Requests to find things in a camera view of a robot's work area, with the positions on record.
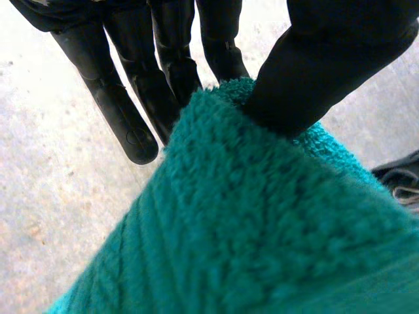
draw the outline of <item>towel fold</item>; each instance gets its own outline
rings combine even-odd
[[[51,313],[417,311],[418,221],[320,124],[288,141],[252,123],[237,107],[253,85],[193,95]]]

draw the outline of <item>black object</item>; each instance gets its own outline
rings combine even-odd
[[[182,107],[202,88],[189,43],[194,0],[150,0],[156,47],[167,81]]]
[[[418,33],[419,1],[288,0],[292,26],[243,106],[259,125],[295,137],[398,58]]]
[[[144,3],[131,10],[107,10],[103,20],[134,91],[167,145],[181,106],[158,68],[149,6]]]
[[[419,207],[419,150],[371,172],[401,205]]]
[[[196,0],[205,58],[218,82],[249,77],[234,39],[242,0]]]
[[[129,159],[140,165],[153,161],[157,142],[122,85],[102,23],[91,21],[52,36],[79,70]]]

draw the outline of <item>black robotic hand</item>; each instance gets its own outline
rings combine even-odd
[[[291,27],[243,110],[294,137],[398,58],[418,33],[417,0],[288,0]]]

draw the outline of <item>teal towel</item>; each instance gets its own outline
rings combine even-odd
[[[418,221],[319,124],[291,142],[242,115],[253,84],[194,94],[51,313],[418,312]]]

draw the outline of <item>gray floor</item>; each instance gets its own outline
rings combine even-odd
[[[8,1],[0,20],[0,313],[36,313],[70,286],[160,160],[131,164],[50,35]],[[244,1],[237,43],[253,77],[288,25],[285,0]],[[192,37],[202,82],[214,85],[198,20]],[[367,167],[419,148],[418,62],[416,42],[323,119]]]

